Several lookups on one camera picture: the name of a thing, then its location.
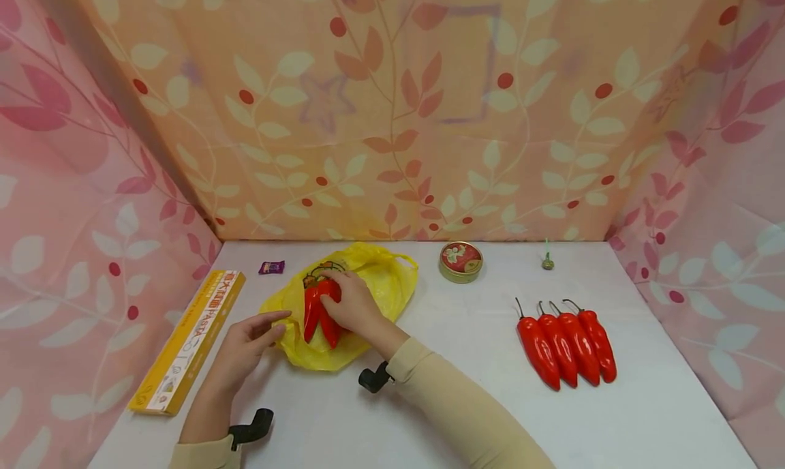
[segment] white table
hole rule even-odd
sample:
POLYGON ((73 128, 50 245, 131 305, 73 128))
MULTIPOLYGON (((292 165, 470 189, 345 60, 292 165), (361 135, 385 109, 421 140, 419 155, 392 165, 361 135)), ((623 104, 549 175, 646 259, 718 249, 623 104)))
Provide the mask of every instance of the white table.
MULTIPOLYGON (((217 269, 239 269, 248 282, 228 324, 257 312, 295 271, 346 243, 226 243, 217 269), (285 259, 283 275, 258 276, 263 261, 285 259)), ((478 243, 485 268, 473 284, 439 274, 441 243, 387 243, 420 264, 412 302, 399 324, 443 354, 504 405, 558 468, 754 469, 728 423, 606 243, 555 243, 554 271, 543 271, 538 243, 478 243), (528 365, 515 331, 518 297, 575 300, 598 311, 613 343, 613 384, 552 392, 528 365)), ((218 337, 220 343, 223 333, 218 337)), ((164 468, 213 351, 174 418, 125 412, 90 468, 164 468)), ((247 444, 244 468, 440 469, 463 467, 420 414, 388 385, 377 395, 357 385, 373 352, 339 374, 295 369, 280 355, 263 359, 234 403, 233 423, 273 409, 273 430, 247 444)))

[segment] beige sleeve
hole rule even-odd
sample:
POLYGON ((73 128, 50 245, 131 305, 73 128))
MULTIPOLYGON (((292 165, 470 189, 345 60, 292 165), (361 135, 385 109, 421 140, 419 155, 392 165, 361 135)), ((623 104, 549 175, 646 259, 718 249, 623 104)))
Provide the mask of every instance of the beige sleeve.
POLYGON ((403 344, 387 372, 472 469, 553 469, 499 402, 416 339, 403 344))
POLYGON ((241 448, 232 452, 233 435, 215 442, 182 444, 174 446, 169 469, 239 469, 241 448))

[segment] small green object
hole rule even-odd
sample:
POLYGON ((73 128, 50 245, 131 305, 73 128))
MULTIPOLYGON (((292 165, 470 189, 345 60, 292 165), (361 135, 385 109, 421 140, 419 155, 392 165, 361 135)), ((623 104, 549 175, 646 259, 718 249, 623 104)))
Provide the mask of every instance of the small green object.
POLYGON ((542 261, 543 269, 553 269, 553 261, 551 261, 551 251, 548 246, 548 238, 544 238, 544 259, 542 261))

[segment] small round tin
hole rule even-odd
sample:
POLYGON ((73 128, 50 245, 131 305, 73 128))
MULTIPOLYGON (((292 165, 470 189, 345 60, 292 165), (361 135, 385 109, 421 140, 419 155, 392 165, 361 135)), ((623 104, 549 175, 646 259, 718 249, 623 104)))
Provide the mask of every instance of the small round tin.
POLYGON ((448 242, 439 254, 439 271, 450 282, 474 282, 481 269, 482 253, 468 242, 448 242))

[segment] cuff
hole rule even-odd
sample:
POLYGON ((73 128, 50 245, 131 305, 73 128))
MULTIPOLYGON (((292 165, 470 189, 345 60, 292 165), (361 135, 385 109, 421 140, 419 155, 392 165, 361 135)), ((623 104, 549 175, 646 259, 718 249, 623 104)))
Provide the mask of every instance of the cuff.
POLYGON ((170 469, 232 469, 239 468, 241 450, 232 452, 234 435, 221 440, 174 446, 170 469))
POLYGON ((387 373, 396 382, 406 382, 412 377, 417 365, 431 354, 433 351, 423 346, 417 339, 409 338, 388 362, 387 373))

